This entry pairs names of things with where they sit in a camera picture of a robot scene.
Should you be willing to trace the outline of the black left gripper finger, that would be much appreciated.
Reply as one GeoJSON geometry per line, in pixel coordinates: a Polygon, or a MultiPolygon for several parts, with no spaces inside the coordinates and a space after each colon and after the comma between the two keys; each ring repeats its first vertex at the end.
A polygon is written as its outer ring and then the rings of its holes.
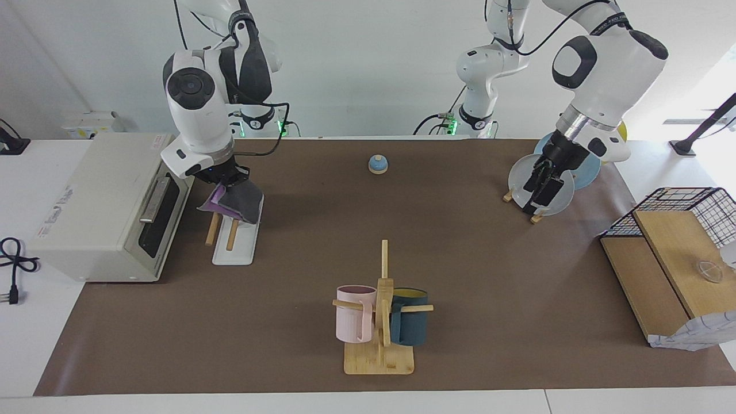
{"type": "Polygon", "coordinates": [[[530,178],[524,183],[523,189],[531,194],[541,191],[550,176],[550,160],[536,160],[532,167],[530,178]]]}
{"type": "Polygon", "coordinates": [[[559,175],[550,173],[541,191],[531,194],[531,215],[550,216],[568,207],[568,184],[559,175]]]}

